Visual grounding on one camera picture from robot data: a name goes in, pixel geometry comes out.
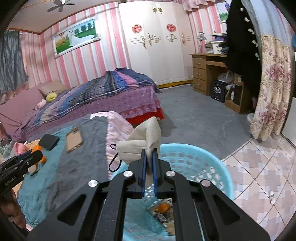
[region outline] wardrobe door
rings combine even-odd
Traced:
[[[162,29],[160,25],[160,13],[155,2],[138,2],[138,12],[141,14],[146,39],[147,50],[150,59],[150,68],[153,80],[157,85],[162,84],[168,79],[168,65]]]
[[[142,13],[139,11],[140,5],[140,2],[119,4],[120,17],[131,68],[153,79],[147,50],[148,42],[144,32],[145,27],[142,21]]]
[[[178,24],[174,12],[174,3],[155,2],[163,33],[164,52],[168,65],[168,79],[163,82],[171,83],[185,80],[184,63]]]
[[[185,79],[193,79],[193,66],[192,57],[190,53],[195,53],[194,40],[192,34],[192,28],[189,22],[189,16],[181,4],[174,4],[175,16],[177,19],[178,28],[177,31],[181,37],[181,47],[183,53],[183,63],[185,71]]]

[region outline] phone case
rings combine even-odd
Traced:
[[[38,145],[44,147],[47,150],[52,150],[59,142],[59,137],[45,134],[39,141]]]
[[[71,152],[83,144],[82,136],[78,127],[66,134],[67,152]]]

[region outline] framed wedding photo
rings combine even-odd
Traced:
[[[100,39],[97,17],[84,19],[57,32],[52,37],[54,57],[58,58],[76,48]]]
[[[215,3],[219,23],[225,23],[228,18],[228,12],[232,0],[218,0]]]

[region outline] black ear loop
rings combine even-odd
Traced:
[[[111,149],[116,150],[116,144],[111,144],[110,147],[111,147]],[[110,166],[112,165],[112,163],[114,162],[114,160],[115,160],[115,158],[116,158],[117,156],[118,156],[118,153],[116,153],[116,155],[113,157],[112,161],[111,161],[110,164],[109,164],[108,169],[109,169],[110,172],[116,172],[116,171],[120,168],[120,166],[121,166],[121,162],[122,162],[122,160],[120,159],[120,160],[119,160],[119,165],[118,165],[118,167],[117,167],[115,170],[111,170],[111,169],[110,169]]]

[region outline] purple bedsheet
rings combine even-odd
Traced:
[[[160,108],[160,104],[154,92],[153,86],[147,85],[136,89],[126,90],[115,96],[95,100],[72,110],[59,119],[46,122],[37,128],[24,133],[22,131],[22,127],[25,125],[32,125],[32,123],[30,123],[32,122],[30,119],[36,114],[35,111],[32,111],[27,115],[22,125],[16,130],[12,138],[17,142],[26,141],[35,134],[39,134],[55,126],[83,117],[86,114],[97,113],[100,111],[115,111],[119,114],[124,112],[123,117],[127,119],[133,118],[137,115],[143,115],[150,111],[156,112],[157,108]]]

